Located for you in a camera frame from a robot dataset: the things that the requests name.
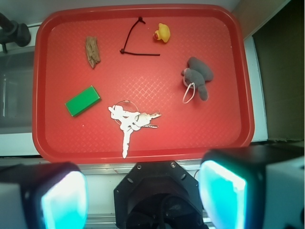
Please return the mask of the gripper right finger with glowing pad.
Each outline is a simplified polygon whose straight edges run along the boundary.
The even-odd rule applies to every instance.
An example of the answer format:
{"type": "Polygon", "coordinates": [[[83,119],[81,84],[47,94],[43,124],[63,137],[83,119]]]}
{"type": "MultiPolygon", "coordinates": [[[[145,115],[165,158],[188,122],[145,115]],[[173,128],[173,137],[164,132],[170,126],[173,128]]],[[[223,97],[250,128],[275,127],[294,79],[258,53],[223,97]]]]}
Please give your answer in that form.
{"type": "Polygon", "coordinates": [[[305,149],[289,144],[208,151],[199,193],[217,229],[302,229],[305,149]]]}

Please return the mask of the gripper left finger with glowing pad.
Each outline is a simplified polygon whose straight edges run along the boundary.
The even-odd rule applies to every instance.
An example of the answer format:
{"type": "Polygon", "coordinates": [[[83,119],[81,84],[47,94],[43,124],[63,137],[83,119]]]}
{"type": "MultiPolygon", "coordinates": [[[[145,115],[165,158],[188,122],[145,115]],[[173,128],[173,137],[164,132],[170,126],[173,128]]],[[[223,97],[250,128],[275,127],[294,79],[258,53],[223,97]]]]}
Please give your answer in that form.
{"type": "Polygon", "coordinates": [[[86,177],[73,163],[0,167],[2,229],[82,229],[88,207],[86,177]]]}

